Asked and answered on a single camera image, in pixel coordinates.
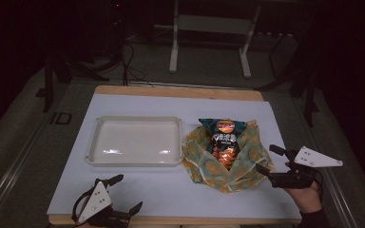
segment table leg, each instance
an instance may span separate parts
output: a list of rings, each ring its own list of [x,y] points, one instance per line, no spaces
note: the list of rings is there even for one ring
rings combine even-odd
[[[252,23],[250,23],[250,26],[248,28],[248,33],[247,33],[247,38],[245,40],[245,44],[243,47],[239,48],[241,67],[242,67],[242,73],[243,73],[244,78],[251,78],[250,66],[248,65],[248,59],[247,59],[247,50],[248,50],[248,47],[250,46],[251,39],[253,38],[254,28],[256,27],[256,24],[257,24],[259,12],[260,12],[260,6],[257,6],[256,12],[254,13]]]
[[[177,72],[177,61],[179,58],[179,43],[178,43],[178,35],[179,35],[179,0],[174,1],[174,26],[173,26],[173,48],[171,49],[171,58],[170,58],[170,73]]]

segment white tray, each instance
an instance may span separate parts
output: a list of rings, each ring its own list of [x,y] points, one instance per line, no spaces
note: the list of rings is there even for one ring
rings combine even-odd
[[[98,118],[86,159],[94,166],[175,166],[183,159],[181,120],[177,117]]]

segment cloth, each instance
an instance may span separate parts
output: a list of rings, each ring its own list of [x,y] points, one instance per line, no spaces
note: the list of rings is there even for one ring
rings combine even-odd
[[[238,137],[240,153],[230,170],[207,151],[210,142],[211,136],[204,126],[197,127],[182,142],[182,164],[195,183],[207,184],[223,193],[235,192],[254,187],[266,178],[257,172],[256,163],[271,171],[275,169],[260,142],[256,121],[248,122]]]

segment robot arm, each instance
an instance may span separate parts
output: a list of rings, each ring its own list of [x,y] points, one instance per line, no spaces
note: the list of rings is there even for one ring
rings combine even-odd
[[[275,188],[307,188],[313,184],[313,181],[322,184],[317,180],[317,174],[322,175],[315,167],[341,166],[342,161],[334,160],[328,156],[320,154],[303,146],[299,151],[287,151],[276,145],[271,144],[269,150],[279,155],[285,155],[289,160],[290,170],[287,173],[270,173],[270,171],[256,164],[256,170],[262,175],[268,177]]]
[[[79,224],[88,222],[92,226],[105,226],[109,228],[128,227],[130,219],[141,210],[143,203],[139,202],[127,213],[114,211],[111,207],[111,198],[106,191],[109,185],[112,186],[123,178],[123,175],[118,175],[110,180],[96,179],[94,187],[76,200],[73,206],[72,219]],[[76,216],[76,208],[79,202],[86,197],[88,197],[86,206],[78,217]]]

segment table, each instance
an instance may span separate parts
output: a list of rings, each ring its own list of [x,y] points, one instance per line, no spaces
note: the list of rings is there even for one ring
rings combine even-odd
[[[105,115],[178,116],[185,136],[198,118],[220,115],[237,121],[257,120],[261,142],[283,146],[271,106],[257,91],[101,85],[95,90],[67,165],[48,209],[52,224],[72,224],[76,199],[96,178],[124,174],[107,190],[113,208],[144,206],[131,224],[261,224],[299,223],[298,209],[281,189],[263,181],[245,191],[223,194],[189,179],[182,164],[175,167],[94,167],[85,160],[96,119]],[[276,171],[287,170],[284,157],[271,154]]]
[[[179,0],[174,1],[174,23],[173,23],[173,46],[171,49],[169,71],[177,71],[179,42],[179,29],[224,32],[246,35],[245,43],[239,48],[241,68],[244,78],[251,77],[250,67],[247,60],[247,50],[254,34],[254,28],[259,17],[260,6],[256,6],[251,20],[237,18],[220,18],[199,15],[179,14]]]

